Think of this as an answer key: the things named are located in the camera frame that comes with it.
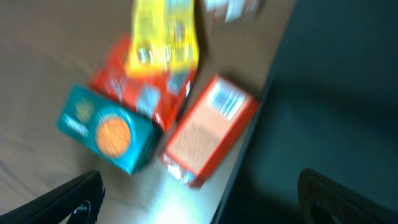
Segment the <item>orange snack box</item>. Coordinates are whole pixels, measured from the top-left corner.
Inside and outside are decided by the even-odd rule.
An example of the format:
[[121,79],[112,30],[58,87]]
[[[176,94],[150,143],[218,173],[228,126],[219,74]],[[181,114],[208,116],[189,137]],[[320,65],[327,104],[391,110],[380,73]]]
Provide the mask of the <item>orange snack box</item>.
[[258,107],[252,94],[215,75],[178,124],[160,160],[176,179],[199,189],[227,155]]

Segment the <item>teal cookies box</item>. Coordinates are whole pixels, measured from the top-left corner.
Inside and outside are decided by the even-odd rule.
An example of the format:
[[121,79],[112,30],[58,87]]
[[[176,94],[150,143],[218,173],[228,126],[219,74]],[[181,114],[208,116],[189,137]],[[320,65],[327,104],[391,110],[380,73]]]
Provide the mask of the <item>teal cookies box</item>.
[[57,128],[131,175],[151,160],[161,130],[90,89],[73,85]]

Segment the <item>brown snack box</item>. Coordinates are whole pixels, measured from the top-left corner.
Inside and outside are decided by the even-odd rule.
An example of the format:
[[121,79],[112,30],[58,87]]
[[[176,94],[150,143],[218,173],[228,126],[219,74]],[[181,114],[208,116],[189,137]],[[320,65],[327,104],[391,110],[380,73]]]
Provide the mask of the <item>brown snack box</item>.
[[265,0],[204,0],[207,13],[215,22],[253,19],[262,11]]

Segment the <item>black open gift box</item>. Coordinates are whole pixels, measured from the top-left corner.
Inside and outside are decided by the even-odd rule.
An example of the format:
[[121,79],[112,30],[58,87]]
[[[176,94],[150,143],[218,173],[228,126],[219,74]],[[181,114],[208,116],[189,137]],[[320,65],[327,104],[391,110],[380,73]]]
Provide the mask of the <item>black open gift box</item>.
[[299,0],[214,223],[305,223],[316,172],[397,213],[397,1]]

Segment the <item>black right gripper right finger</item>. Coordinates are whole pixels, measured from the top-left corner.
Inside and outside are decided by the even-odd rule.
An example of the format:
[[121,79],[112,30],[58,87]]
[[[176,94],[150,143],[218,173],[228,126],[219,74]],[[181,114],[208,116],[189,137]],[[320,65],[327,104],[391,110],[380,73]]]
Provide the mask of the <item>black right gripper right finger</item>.
[[301,171],[298,202],[305,223],[397,223],[397,213],[313,169]]

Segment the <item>yellow candy bag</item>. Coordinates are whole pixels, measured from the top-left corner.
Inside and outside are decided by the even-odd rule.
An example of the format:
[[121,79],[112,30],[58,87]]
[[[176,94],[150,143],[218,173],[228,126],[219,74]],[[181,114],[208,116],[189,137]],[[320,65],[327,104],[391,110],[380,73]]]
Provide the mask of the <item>yellow candy bag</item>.
[[138,0],[126,70],[134,76],[150,72],[196,70],[199,48],[193,0]]

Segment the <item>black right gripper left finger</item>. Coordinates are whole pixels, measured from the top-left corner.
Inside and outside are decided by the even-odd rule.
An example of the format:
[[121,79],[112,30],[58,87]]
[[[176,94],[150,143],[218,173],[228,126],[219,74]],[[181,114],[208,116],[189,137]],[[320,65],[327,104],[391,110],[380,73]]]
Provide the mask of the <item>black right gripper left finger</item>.
[[105,196],[100,171],[90,170],[1,215],[1,223],[95,224]]

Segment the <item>red candy bag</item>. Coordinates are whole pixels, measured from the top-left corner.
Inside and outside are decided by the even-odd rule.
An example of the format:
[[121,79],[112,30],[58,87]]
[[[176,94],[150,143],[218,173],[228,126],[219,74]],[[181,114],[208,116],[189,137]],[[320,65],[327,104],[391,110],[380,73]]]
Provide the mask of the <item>red candy bag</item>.
[[129,72],[126,57],[130,46],[130,36],[122,35],[91,79],[90,87],[169,131],[189,95],[196,69]]

